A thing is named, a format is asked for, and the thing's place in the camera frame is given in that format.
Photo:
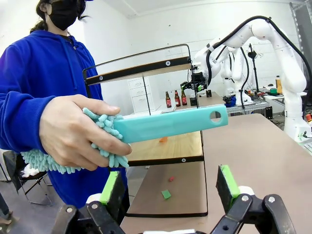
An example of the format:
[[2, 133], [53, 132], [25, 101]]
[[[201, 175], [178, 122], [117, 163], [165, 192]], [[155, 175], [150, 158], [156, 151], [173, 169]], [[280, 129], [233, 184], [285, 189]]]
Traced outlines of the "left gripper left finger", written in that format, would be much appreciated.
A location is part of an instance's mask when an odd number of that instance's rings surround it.
[[54, 234], [123, 234], [117, 223], [125, 187], [120, 172], [110, 172], [98, 199], [77, 209], [64, 205], [52, 228]]

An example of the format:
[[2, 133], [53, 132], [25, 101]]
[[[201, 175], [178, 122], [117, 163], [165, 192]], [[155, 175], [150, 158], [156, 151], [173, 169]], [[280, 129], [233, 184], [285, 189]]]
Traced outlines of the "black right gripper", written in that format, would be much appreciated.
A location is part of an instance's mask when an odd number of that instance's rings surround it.
[[180, 85], [180, 88], [182, 91], [185, 91], [187, 89], [197, 89], [198, 92], [200, 92], [203, 89], [207, 89], [207, 81], [206, 78], [204, 77], [202, 72], [199, 73], [193, 73], [191, 75], [191, 83], [190, 82], [183, 82]]

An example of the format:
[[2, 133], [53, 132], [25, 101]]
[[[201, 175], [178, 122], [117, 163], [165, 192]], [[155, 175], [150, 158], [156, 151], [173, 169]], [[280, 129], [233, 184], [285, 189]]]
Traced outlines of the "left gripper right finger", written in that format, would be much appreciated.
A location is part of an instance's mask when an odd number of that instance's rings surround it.
[[296, 233], [282, 198], [270, 194], [260, 199], [250, 187], [240, 191], [228, 165], [218, 167], [216, 188], [225, 214], [211, 233], [237, 234], [245, 224], [254, 225], [260, 234]]

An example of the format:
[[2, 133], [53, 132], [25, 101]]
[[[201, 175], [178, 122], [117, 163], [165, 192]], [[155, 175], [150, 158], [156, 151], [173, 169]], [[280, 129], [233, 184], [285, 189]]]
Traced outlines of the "person's right hand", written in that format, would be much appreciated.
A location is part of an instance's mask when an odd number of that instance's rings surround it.
[[89, 171], [109, 165], [108, 160], [92, 148], [92, 143], [119, 156], [130, 154], [131, 147], [100, 129], [83, 113], [84, 107], [98, 115], [120, 112], [118, 107], [83, 95], [52, 99], [39, 123], [39, 137], [46, 153], [61, 166], [81, 167]]

